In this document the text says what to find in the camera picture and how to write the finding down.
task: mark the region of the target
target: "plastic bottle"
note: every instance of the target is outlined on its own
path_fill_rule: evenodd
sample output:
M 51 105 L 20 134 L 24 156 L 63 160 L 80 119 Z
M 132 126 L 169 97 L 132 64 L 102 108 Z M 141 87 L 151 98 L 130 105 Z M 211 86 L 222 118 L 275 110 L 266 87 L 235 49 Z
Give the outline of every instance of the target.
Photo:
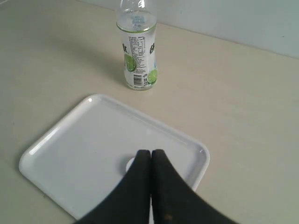
M 156 0 L 121 0 L 116 13 L 127 84 L 135 90 L 150 89 L 156 83 L 158 73 L 155 57 Z

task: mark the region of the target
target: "table surface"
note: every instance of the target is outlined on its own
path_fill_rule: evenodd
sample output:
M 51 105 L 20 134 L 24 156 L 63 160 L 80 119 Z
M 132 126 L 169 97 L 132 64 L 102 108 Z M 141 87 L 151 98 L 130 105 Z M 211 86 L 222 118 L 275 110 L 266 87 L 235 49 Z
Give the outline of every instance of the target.
M 18 171 L 22 153 L 79 101 L 107 94 L 202 141 L 197 193 L 242 224 L 297 223 L 299 60 L 163 24 L 159 77 L 125 85 L 114 12 L 75 0 L 0 6 L 0 221 L 74 220 Z

